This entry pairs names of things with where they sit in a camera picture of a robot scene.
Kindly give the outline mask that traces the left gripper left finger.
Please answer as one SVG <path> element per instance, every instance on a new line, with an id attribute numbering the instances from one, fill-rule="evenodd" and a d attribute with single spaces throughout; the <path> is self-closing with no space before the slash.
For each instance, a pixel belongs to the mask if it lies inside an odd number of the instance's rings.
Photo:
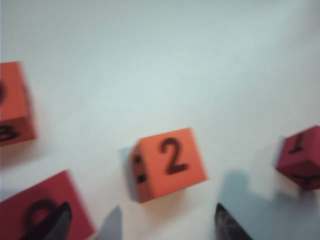
<path id="1" fill-rule="evenodd" d="M 48 211 L 48 215 L 39 223 L 34 216 L 40 210 Z M 25 240 L 66 240 L 72 222 L 70 204 L 65 201 L 56 205 L 53 201 L 36 201 L 25 212 Z"/>

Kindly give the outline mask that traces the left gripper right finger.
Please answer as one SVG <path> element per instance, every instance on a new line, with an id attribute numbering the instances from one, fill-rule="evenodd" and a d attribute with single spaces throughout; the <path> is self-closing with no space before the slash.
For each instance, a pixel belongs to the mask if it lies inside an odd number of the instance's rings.
<path id="1" fill-rule="evenodd" d="M 216 240 L 252 240 L 221 203 L 216 205 L 214 225 Z"/>

